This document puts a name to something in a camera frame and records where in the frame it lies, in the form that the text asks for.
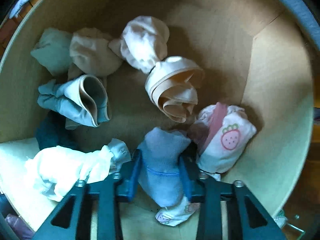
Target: round wooden container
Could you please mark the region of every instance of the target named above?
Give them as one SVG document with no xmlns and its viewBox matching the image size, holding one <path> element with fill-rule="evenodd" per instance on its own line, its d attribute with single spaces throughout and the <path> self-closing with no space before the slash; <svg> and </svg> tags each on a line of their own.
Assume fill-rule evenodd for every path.
<svg viewBox="0 0 320 240">
<path fill-rule="evenodd" d="M 168 25 L 168 56 L 187 57 L 204 68 L 196 112 L 217 101 L 245 108 L 258 133 L 223 181 L 243 180 L 275 216 L 300 175 L 313 120 L 305 41 L 277 0 L 39 0 L 1 60 L 0 141 L 33 137 L 46 115 L 37 105 L 37 88 L 52 77 L 30 55 L 45 28 L 95 27 L 118 37 L 138 15 Z M 146 78 L 127 63 L 108 76 L 112 119 L 99 128 L 75 130 L 84 151 L 100 149 L 112 137 L 132 150 L 153 127 L 177 127 L 151 103 Z M 56 205 L 23 182 L 24 162 L 37 151 L 35 139 L 0 145 L 0 188 L 34 230 Z M 175 228 L 163 226 L 146 210 L 153 208 L 144 199 L 139 194 L 122 208 L 124 239 L 195 239 L 198 215 Z"/>
</svg>

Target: bolt head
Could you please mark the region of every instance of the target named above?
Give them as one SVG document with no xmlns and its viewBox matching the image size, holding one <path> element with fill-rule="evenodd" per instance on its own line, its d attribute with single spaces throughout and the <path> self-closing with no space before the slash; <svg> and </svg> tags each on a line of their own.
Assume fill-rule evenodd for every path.
<svg viewBox="0 0 320 240">
<path fill-rule="evenodd" d="M 115 174 L 113 174 L 113 178 L 114 178 L 114 179 L 121 179 L 121 174 L 120 174 L 120 172 L 115 172 Z"/>
<path fill-rule="evenodd" d="M 84 187 L 85 184 L 86 184 L 85 180 L 78 180 L 76 182 L 76 187 Z"/>
<path fill-rule="evenodd" d="M 208 174 L 206 174 L 206 173 L 204 173 L 204 172 L 200 172 L 200 174 L 199 174 L 199 179 L 207 179 L 207 178 L 209 178 L 209 175 L 208 175 Z"/>
<path fill-rule="evenodd" d="M 242 180 L 235 180 L 235 182 L 233 183 L 236 187 L 243 187 L 244 183 Z"/>
</svg>

